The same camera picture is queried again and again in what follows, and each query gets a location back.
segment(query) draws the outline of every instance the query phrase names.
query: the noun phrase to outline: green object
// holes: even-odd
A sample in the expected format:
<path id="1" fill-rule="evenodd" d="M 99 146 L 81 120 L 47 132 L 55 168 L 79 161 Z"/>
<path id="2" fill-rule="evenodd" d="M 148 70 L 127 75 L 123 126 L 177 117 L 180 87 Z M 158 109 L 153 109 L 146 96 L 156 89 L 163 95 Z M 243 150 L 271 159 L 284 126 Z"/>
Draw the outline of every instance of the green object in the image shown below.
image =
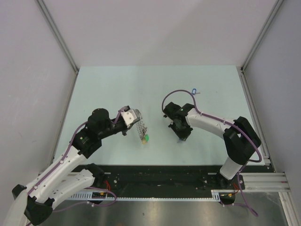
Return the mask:
<path id="1" fill-rule="evenodd" d="M 148 142 L 148 141 L 149 141 L 149 139 L 150 139 L 149 135 L 148 135 L 148 134 L 146 134 L 146 135 L 145 135 L 145 140 L 146 140 L 146 142 Z"/>

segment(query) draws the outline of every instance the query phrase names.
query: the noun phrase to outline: cable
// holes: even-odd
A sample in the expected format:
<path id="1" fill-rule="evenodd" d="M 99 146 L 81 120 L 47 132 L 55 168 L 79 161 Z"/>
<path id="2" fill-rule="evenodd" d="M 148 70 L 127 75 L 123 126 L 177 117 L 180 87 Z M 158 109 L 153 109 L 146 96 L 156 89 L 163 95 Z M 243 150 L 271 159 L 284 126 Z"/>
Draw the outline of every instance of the cable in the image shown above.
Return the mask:
<path id="1" fill-rule="evenodd" d="M 93 203 L 92 205 L 93 206 L 103 206 L 103 207 L 106 207 L 106 206 L 111 206 L 111 205 L 113 205 L 116 201 L 117 201 L 117 196 L 113 193 L 113 192 L 111 192 L 111 191 L 109 191 L 109 190 L 105 190 L 105 189 L 101 189 L 101 188 L 97 188 L 97 187 L 87 187 L 87 189 L 96 189 L 96 190 L 99 190 L 99 191 L 103 191 L 103 192 L 107 192 L 107 193 L 110 193 L 111 195 L 113 195 L 114 196 L 114 201 L 112 201 L 112 202 L 110 202 L 110 203 L 108 203 L 108 204 L 103 204 L 103 205 L 101 205 L 101 204 L 95 204 L 95 203 Z M 60 209 L 60 210 L 55 210 L 55 211 L 53 211 L 53 213 L 59 213 L 59 212 L 63 212 L 63 211 L 66 211 L 66 210 L 69 210 L 69 209 L 71 209 L 71 208 L 73 208 L 74 206 L 77 206 L 77 205 L 81 205 L 81 204 L 87 204 L 87 202 L 86 201 L 84 201 L 84 202 L 78 202 L 78 203 L 75 203 L 75 204 L 73 204 L 73 205 L 71 205 L 71 206 L 68 206 L 68 207 L 66 207 L 66 208 L 63 208 L 63 209 Z"/>
<path id="2" fill-rule="evenodd" d="M 104 183 L 107 185 L 107 190 L 110 191 L 111 190 L 111 186 L 110 186 L 109 182 L 107 180 L 105 180 Z"/>
<path id="3" fill-rule="evenodd" d="M 224 119 L 220 119 L 218 117 L 215 117 L 213 115 L 209 115 L 209 114 L 206 114 L 206 113 L 202 113 L 198 107 L 197 107 L 197 103 L 196 103 L 196 100 L 194 98 L 194 96 L 187 90 L 184 90 L 184 89 L 178 89 L 178 90 L 175 90 L 175 91 L 172 91 L 171 93 L 167 94 L 167 96 L 163 99 L 162 101 L 162 111 L 164 110 L 164 102 L 166 100 L 166 98 L 168 98 L 171 94 L 175 93 L 175 92 L 185 92 L 185 93 L 188 93 L 191 97 L 192 97 L 192 100 L 193 100 L 193 104 L 194 104 L 194 108 L 195 110 L 197 111 L 197 113 L 203 115 L 203 116 L 206 116 L 208 118 L 211 118 L 211 119 L 214 119 L 214 120 L 217 120 L 217 121 L 220 121 L 222 123 L 225 123 L 229 126 L 232 126 L 233 128 L 235 128 L 236 130 L 238 130 L 248 141 L 249 143 L 253 146 L 253 148 L 255 149 L 256 153 L 258 154 L 258 157 L 259 157 L 259 160 L 249 160 L 249 161 L 252 161 L 252 162 L 261 162 L 262 161 L 262 157 L 261 157 L 261 154 L 258 150 L 258 148 L 256 147 L 256 145 L 254 144 L 254 142 L 250 139 L 250 137 L 241 129 L 239 128 L 238 126 L 234 125 L 233 123 L 231 122 L 228 122 Z"/>
<path id="4" fill-rule="evenodd" d="M 106 184 L 106 189 L 109 190 L 109 186 L 106 182 L 104 182 Z"/>
<path id="5" fill-rule="evenodd" d="M 232 196 L 235 195 L 239 192 L 239 187 L 236 185 L 236 183 L 233 183 L 233 187 L 234 187 L 234 192 L 229 193 L 229 194 L 221 194 L 220 196 Z"/>
<path id="6" fill-rule="evenodd" d="M 198 109 L 198 107 L 197 107 L 197 103 L 196 103 L 196 100 L 195 100 L 194 96 L 193 96 L 189 91 L 184 90 L 184 89 L 178 89 L 178 90 L 172 91 L 172 92 L 170 92 L 169 94 L 167 94 L 166 97 L 165 97 L 165 98 L 163 99 L 163 101 L 162 101 L 162 106 L 161 106 L 162 111 L 164 110 L 164 102 L 165 102 L 165 100 L 166 100 L 171 94 L 173 94 L 173 93 L 175 93 L 175 92 L 185 92 L 185 93 L 188 93 L 188 94 L 192 97 L 193 104 L 194 104 L 194 108 L 195 108 L 195 110 L 197 111 L 197 113 L 199 113 L 199 114 L 201 114 L 201 115 L 203 115 L 203 116 L 205 116 L 205 117 L 208 117 L 208 118 L 211 118 L 211 119 L 220 121 L 220 122 L 222 122 L 222 123 L 224 123 L 224 124 L 230 125 L 230 126 L 232 126 L 233 128 L 235 128 L 237 131 L 239 131 L 240 134 L 241 134 L 242 136 L 244 136 L 244 137 L 247 139 L 247 141 L 252 145 L 252 147 L 254 148 L 254 150 L 256 151 L 256 153 L 258 154 L 259 160 L 252 160 L 252 159 L 250 159 L 249 161 L 252 161 L 252 162 L 261 162 L 261 161 L 262 161 L 262 156 L 261 156 L 261 154 L 260 154 L 258 148 L 257 148 L 256 145 L 254 144 L 254 142 L 250 139 L 250 137 L 249 137 L 249 136 L 248 136 L 241 128 L 239 128 L 238 126 L 236 126 L 236 125 L 234 125 L 233 123 L 231 123 L 231 122 L 229 122 L 229 121 L 226 121 L 226 120 L 224 120 L 224 119 L 220 119 L 220 118 L 215 117 L 215 116 L 213 116 L 213 115 L 209 115 L 209 114 L 206 114 L 206 113 L 202 113 L 202 112 Z M 259 216 L 258 213 L 257 213 L 254 209 L 252 209 L 252 208 L 249 206 L 249 204 L 248 204 L 248 202 L 247 202 L 247 200 L 246 200 L 246 197 L 245 197 L 245 195 L 244 195 L 244 193 L 243 193 L 243 190 L 242 190 L 242 188 L 241 188 L 240 182 L 239 182 L 239 181 L 240 181 L 240 180 L 239 180 L 240 172 L 246 167 L 246 165 L 248 164 L 248 162 L 247 162 L 244 166 L 242 166 L 241 169 L 239 170 L 239 172 L 237 173 L 238 186 L 239 186 L 241 195 L 242 195 L 242 197 L 243 197 L 243 199 L 244 199 L 244 201 L 245 201 L 245 204 L 236 203 L 236 204 L 230 204 L 230 205 L 236 205 L 236 206 L 247 207 L 247 208 L 250 210 L 250 212 L 251 212 L 254 216 L 258 217 L 258 216 Z"/>
<path id="7" fill-rule="evenodd" d="M 67 156 L 67 154 L 69 153 L 69 151 L 70 151 L 70 148 L 71 148 L 71 146 L 72 146 L 72 142 L 73 142 L 73 140 L 74 140 L 74 138 L 75 138 L 75 135 L 77 134 L 77 132 L 78 132 L 78 130 L 82 127 L 82 126 L 84 126 L 84 125 L 86 125 L 86 123 L 87 123 L 87 121 L 86 122 L 84 122 L 83 124 L 81 124 L 80 126 L 78 126 L 77 127 L 77 129 L 74 131 L 74 133 L 73 133 L 73 136 L 72 136 L 72 138 L 71 138 L 71 141 L 70 141 L 70 143 L 69 143 L 69 145 L 68 145 L 68 147 L 67 147 L 67 150 L 66 150 L 66 152 L 65 152 L 65 154 L 62 156 L 62 158 L 61 158 L 61 161 L 64 161 L 64 159 L 66 158 L 66 156 Z M 57 168 L 57 167 L 59 167 L 59 165 L 60 165 L 61 163 L 60 163 L 60 161 L 47 173 L 47 174 L 45 174 L 45 176 L 43 176 L 34 186 L 32 186 L 32 188 L 29 190 L 29 192 L 27 193 L 28 195 L 30 195 L 33 191 L 34 191 L 34 187 L 35 186 L 39 186 L 53 171 L 55 171 L 55 169 Z"/>
<path id="8" fill-rule="evenodd" d="M 127 106 L 124 106 L 124 107 L 120 108 L 120 110 L 118 111 L 118 114 L 117 114 L 117 116 L 115 118 L 115 121 L 112 121 L 113 125 L 115 125 L 117 123 L 117 121 L 118 121 L 118 119 L 119 119 L 119 117 L 121 115 L 121 112 L 124 111 L 125 109 L 127 109 Z"/>

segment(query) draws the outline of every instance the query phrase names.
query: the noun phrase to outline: metal frame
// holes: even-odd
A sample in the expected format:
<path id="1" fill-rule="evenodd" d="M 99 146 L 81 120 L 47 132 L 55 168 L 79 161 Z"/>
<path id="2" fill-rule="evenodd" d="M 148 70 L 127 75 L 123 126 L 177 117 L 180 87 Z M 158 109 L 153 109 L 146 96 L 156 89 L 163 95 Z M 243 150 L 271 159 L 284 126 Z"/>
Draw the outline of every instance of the metal frame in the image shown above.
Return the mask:
<path id="1" fill-rule="evenodd" d="M 263 38 L 265 37 L 270 25 L 272 24 L 272 22 L 275 19 L 275 16 L 277 15 L 277 13 L 280 10 L 280 7 L 282 6 L 282 3 L 285 0 L 277 0 L 277 2 L 275 3 L 273 9 L 271 10 L 266 22 L 264 23 L 263 28 L 261 29 L 261 31 L 259 32 L 259 35 L 254 43 L 254 45 L 251 48 L 251 51 L 249 52 L 248 56 L 246 57 L 241 69 L 244 72 L 246 70 L 246 68 L 248 67 L 248 64 L 250 62 L 250 60 L 252 59 L 252 57 L 254 56 L 254 53 L 256 52 L 256 50 L 258 49 L 261 41 L 263 40 Z"/>
<path id="2" fill-rule="evenodd" d="M 282 207 L 286 216 L 286 220 L 289 226 L 301 225 L 300 215 L 296 211 L 297 208 L 294 204 L 293 196 L 291 192 L 279 193 Z"/>
<path id="3" fill-rule="evenodd" d="M 98 190 L 83 190 L 80 192 L 75 193 L 67 200 L 74 200 L 74 201 L 113 201 L 113 197 L 106 197 L 106 198 L 92 198 L 92 193 L 98 192 Z M 117 201 L 169 201 L 169 202 L 220 202 L 220 196 L 218 192 L 211 192 L 212 198 L 180 198 L 180 199 L 171 199 L 171 198 L 117 198 Z"/>
<path id="4" fill-rule="evenodd" d="M 74 70 L 75 74 L 78 74 L 79 68 L 76 66 L 75 61 L 74 61 L 70 51 L 68 50 L 67 45 L 66 45 L 60 31 L 58 30 L 45 2 L 43 0 L 35 0 L 35 1 L 38 5 L 42 15 L 44 16 L 47 24 L 49 25 L 51 32 L 53 33 L 55 39 L 57 40 L 58 45 L 61 47 L 62 51 L 66 55 L 72 69 Z"/>
<path id="5" fill-rule="evenodd" d="M 63 181 L 71 179 L 76 175 L 77 175 L 76 172 L 72 172 L 68 174 L 68 176 L 66 176 Z M 252 193 L 253 192 L 278 192 L 282 194 L 282 193 L 290 193 L 291 191 L 285 173 L 241 173 L 241 175 L 244 178 L 244 185 L 245 185 L 244 192 L 252 192 Z M 91 190 L 83 190 L 81 192 L 78 192 L 77 194 L 89 194 L 89 192 L 91 192 Z M 211 190 L 211 192 L 214 195 L 219 192 L 230 193 L 233 192 L 233 190 L 213 189 Z M 70 199 L 85 200 L 83 198 L 85 197 L 74 194 Z M 127 199 L 139 200 L 140 198 L 121 198 L 120 200 L 127 201 Z M 189 200 L 189 199 L 179 198 L 177 200 Z"/>
<path id="6" fill-rule="evenodd" d="M 103 180 L 110 183 L 112 191 L 118 197 L 203 199 L 212 198 L 212 188 L 222 189 L 216 175 L 221 166 L 98 166 L 105 172 Z M 74 177 L 84 167 L 78 166 L 65 180 Z M 263 166 L 246 170 L 252 171 L 255 168 L 266 170 Z M 105 184 L 97 186 L 105 189 Z M 229 189 L 233 190 L 232 184 L 229 185 Z"/>
<path id="7" fill-rule="evenodd" d="M 270 159 L 269 148 L 267 146 L 266 139 L 265 139 L 264 133 L 262 131 L 262 127 L 261 127 L 259 117 L 258 117 L 256 108 L 255 108 L 255 104 L 254 104 L 254 101 L 253 101 L 253 98 L 252 98 L 252 95 L 251 95 L 251 92 L 250 92 L 250 88 L 249 88 L 248 83 L 246 81 L 245 74 L 242 71 L 238 72 L 238 74 L 239 74 L 239 79 L 240 79 L 240 82 L 241 82 L 241 85 L 242 85 L 242 88 L 243 88 L 243 91 L 244 91 L 244 94 L 245 94 L 245 97 L 246 97 L 246 102 L 247 102 L 248 107 L 249 107 L 251 118 L 252 118 L 252 121 L 254 123 L 255 131 L 256 131 L 256 133 L 258 134 L 258 136 L 261 140 L 261 150 L 263 152 L 262 153 L 263 154 L 263 160 L 264 160 L 266 165 L 269 165 L 269 164 L 272 163 L 272 161 Z"/>
<path id="8" fill-rule="evenodd" d="M 74 80 L 72 81 L 72 89 L 71 89 L 71 92 L 70 92 L 70 95 L 69 95 L 69 98 L 68 98 L 68 103 L 66 105 L 66 108 L 64 109 L 64 114 L 63 114 L 63 118 L 61 120 L 61 125 L 60 125 L 60 129 L 59 129 L 59 132 L 56 136 L 56 142 L 55 142 L 55 147 L 54 149 L 52 150 L 51 152 L 51 155 L 50 155 L 50 158 L 49 158 L 49 161 L 48 161 L 48 164 L 45 168 L 47 168 L 48 166 L 51 165 L 54 157 L 55 157 L 55 151 L 57 149 L 57 146 L 58 146 L 58 143 L 60 141 L 60 136 L 62 134 L 62 131 L 63 131 L 63 125 L 64 125 L 64 122 L 65 122 L 65 119 L 66 119 L 66 116 L 67 116 L 67 112 L 68 112 L 68 108 L 69 108 L 69 105 L 70 105 L 70 102 L 71 102 L 71 97 L 73 95 L 73 91 L 74 91 L 74 88 L 75 88 L 75 84 L 76 84 L 76 80 L 77 80 L 77 74 L 75 75 L 75 78 Z"/>

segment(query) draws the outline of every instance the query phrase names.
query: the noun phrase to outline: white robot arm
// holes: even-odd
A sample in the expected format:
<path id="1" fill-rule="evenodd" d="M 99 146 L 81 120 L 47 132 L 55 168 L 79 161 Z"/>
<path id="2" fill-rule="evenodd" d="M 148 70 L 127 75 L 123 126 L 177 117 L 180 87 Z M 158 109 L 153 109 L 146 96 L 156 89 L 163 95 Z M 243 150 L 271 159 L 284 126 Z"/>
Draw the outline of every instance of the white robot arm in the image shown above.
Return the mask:
<path id="1" fill-rule="evenodd" d="M 95 109 L 88 121 L 75 131 L 59 159 L 26 186 L 17 185 L 12 190 L 15 202 L 4 226 L 25 226 L 27 219 L 34 226 L 39 225 L 62 201 L 86 187 L 102 183 L 104 172 L 95 164 L 87 165 L 67 181 L 62 180 L 102 146 L 102 139 L 119 132 L 126 135 L 139 120 L 137 111 L 129 106 L 123 107 L 113 120 L 106 109 Z"/>
<path id="2" fill-rule="evenodd" d="M 218 117 L 203 112 L 199 113 L 194 105 L 185 104 L 180 107 L 173 102 L 166 105 L 163 113 L 164 117 L 171 120 L 169 127 L 180 140 L 185 141 L 191 134 L 192 127 L 198 127 L 219 136 L 225 141 L 228 158 L 219 171 L 222 187 L 226 187 L 255 152 L 253 146 L 240 134 L 237 128 L 244 131 L 256 147 L 261 144 L 254 129 L 248 120 L 243 117 L 239 117 L 237 120 L 223 118 L 218 121 L 216 120 L 219 119 Z"/>

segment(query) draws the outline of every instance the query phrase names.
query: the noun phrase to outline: gray floor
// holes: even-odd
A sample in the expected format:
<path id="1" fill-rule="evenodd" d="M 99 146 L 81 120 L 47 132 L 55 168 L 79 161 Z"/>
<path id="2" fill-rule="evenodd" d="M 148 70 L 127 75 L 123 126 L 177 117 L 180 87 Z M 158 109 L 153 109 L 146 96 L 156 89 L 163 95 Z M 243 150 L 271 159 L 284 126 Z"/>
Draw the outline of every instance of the gray floor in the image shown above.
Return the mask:
<path id="1" fill-rule="evenodd" d="M 170 121 L 162 116 L 162 100 L 169 92 L 176 89 L 192 91 L 193 88 L 201 93 L 195 95 L 195 99 L 202 111 L 230 119 L 244 116 L 252 124 L 239 75 L 233 65 L 81 67 L 55 158 L 66 150 L 75 129 L 92 111 L 103 107 L 113 119 L 121 107 L 129 105 L 141 112 L 149 142 L 141 143 L 134 126 L 126 137 L 117 134 L 104 139 L 103 146 L 83 164 L 223 165 L 228 154 L 222 139 L 195 128 L 186 142 L 178 142 L 178 137 L 168 127 Z M 169 96 L 165 105 L 170 101 L 181 106 L 192 103 L 187 93 Z M 264 165 L 264 162 L 249 162 L 248 165 Z"/>
<path id="2" fill-rule="evenodd" d="M 85 204 L 54 213 L 43 226 L 287 226 L 278 193 L 246 194 L 259 213 L 217 202 L 117 202 L 110 207 Z M 242 203 L 240 195 L 237 203 Z M 57 209 L 73 204 L 65 201 Z"/>

